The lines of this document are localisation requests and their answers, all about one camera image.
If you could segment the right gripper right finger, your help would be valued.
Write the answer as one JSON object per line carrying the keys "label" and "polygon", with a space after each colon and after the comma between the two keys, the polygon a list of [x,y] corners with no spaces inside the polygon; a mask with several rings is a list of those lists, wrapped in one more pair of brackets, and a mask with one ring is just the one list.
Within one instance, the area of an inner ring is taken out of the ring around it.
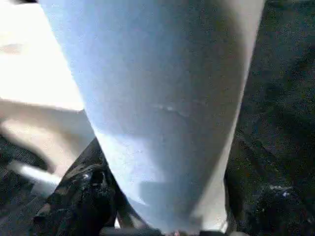
{"label": "right gripper right finger", "polygon": [[315,212],[264,148],[233,140],[225,172],[238,231],[251,236],[313,236]]}

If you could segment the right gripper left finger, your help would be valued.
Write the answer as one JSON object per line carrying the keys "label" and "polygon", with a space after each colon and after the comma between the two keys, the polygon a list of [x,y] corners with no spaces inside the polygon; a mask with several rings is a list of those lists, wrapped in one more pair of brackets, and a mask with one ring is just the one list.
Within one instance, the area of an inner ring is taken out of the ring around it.
{"label": "right gripper left finger", "polygon": [[33,218],[34,236],[97,236],[113,227],[116,186],[97,139],[70,166]]}

